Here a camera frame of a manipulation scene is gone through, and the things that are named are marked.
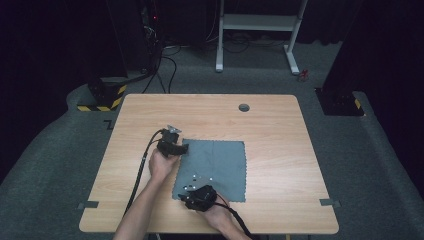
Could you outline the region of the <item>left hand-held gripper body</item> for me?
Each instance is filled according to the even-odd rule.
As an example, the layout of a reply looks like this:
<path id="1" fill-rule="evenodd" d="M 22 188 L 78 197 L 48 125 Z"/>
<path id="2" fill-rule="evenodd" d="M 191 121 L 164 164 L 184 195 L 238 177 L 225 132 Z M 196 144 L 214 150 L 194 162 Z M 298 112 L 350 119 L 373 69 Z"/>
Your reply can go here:
<path id="1" fill-rule="evenodd" d="M 181 147 L 177 144 L 180 130 L 168 125 L 166 129 L 160 131 L 162 138 L 158 141 L 157 149 L 165 157 L 170 155 L 178 156 L 182 154 Z"/>

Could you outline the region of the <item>white metal stand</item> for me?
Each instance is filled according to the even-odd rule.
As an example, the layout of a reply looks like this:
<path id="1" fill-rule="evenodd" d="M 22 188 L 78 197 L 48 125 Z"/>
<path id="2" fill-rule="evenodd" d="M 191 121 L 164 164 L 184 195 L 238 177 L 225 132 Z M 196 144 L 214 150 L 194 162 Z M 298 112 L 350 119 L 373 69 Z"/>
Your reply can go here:
<path id="1" fill-rule="evenodd" d="M 291 73 L 299 75 L 301 71 L 296 63 L 293 48 L 303 21 L 304 12 L 308 0 L 301 0 L 299 11 L 293 16 L 282 15 L 248 15 L 248 14 L 227 14 L 224 10 L 225 0 L 220 0 L 219 4 L 219 28 L 218 44 L 216 52 L 215 70 L 222 72 L 224 69 L 224 31 L 225 30 L 251 30 L 251 31 L 274 31 L 290 32 L 290 40 L 284 45 L 283 50 L 288 61 Z"/>

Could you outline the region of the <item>person's left hand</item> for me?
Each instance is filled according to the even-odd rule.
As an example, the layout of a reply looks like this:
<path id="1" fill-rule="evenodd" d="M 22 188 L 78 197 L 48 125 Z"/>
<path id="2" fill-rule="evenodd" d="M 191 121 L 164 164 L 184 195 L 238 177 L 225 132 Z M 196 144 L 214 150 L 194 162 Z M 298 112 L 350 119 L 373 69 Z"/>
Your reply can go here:
<path id="1" fill-rule="evenodd" d="M 174 155 L 165 157 L 158 149 L 154 149 L 149 160 L 151 179 L 163 183 L 179 159 L 179 156 Z"/>

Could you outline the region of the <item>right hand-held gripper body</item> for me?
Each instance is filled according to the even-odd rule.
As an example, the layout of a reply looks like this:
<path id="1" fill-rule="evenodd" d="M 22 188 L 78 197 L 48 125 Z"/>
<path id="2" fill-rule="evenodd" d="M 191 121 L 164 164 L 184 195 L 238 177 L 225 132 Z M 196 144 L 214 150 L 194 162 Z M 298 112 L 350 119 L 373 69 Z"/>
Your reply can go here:
<path id="1" fill-rule="evenodd" d="M 217 199 L 217 192 L 211 185 L 210 178 L 194 175 L 192 180 L 183 187 L 182 195 L 189 195 L 190 202 L 184 202 L 188 209 L 205 212 L 210 209 Z"/>

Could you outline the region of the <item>person's right hand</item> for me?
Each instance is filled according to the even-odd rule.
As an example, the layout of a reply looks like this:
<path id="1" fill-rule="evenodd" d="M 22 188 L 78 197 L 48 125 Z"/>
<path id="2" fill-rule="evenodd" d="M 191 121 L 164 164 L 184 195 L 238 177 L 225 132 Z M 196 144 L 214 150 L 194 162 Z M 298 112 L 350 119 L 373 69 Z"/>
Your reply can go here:
<path id="1" fill-rule="evenodd" d="M 205 212 L 200 212 L 200 215 L 212 228 L 224 233 L 233 223 L 228 207 L 228 202 L 222 196 L 218 196 L 215 205 Z"/>

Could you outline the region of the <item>black yellow striped stand base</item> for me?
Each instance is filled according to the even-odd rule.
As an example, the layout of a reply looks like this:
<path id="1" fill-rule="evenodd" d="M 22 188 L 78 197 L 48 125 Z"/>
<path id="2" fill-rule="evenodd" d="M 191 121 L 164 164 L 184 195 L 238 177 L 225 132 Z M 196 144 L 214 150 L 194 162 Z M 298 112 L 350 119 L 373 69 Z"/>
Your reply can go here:
<path id="1" fill-rule="evenodd" d="M 77 109 L 82 112 L 114 111 L 121 103 L 126 87 L 126 84 L 106 83 L 101 79 L 91 81 L 77 103 Z"/>

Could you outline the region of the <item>dark equipment rack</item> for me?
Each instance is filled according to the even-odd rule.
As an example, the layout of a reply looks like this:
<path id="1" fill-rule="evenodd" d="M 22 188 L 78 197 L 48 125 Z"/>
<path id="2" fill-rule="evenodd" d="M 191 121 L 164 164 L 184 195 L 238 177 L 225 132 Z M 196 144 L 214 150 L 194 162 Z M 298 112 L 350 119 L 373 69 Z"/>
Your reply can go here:
<path id="1" fill-rule="evenodd" d="M 140 15 L 147 46 L 157 47 L 163 40 L 158 0 L 140 0 L 140 3 Z"/>

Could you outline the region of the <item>grey cloth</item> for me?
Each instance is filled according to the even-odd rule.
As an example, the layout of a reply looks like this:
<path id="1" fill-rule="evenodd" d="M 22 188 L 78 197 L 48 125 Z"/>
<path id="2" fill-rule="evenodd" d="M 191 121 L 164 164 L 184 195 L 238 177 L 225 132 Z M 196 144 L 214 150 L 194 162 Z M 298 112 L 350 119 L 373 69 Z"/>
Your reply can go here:
<path id="1" fill-rule="evenodd" d="M 181 157 L 172 190 L 177 200 L 189 190 L 212 186 L 231 202 L 245 202 L 247 159 L 243 141 L 184 139 L 188 153 Z"/>

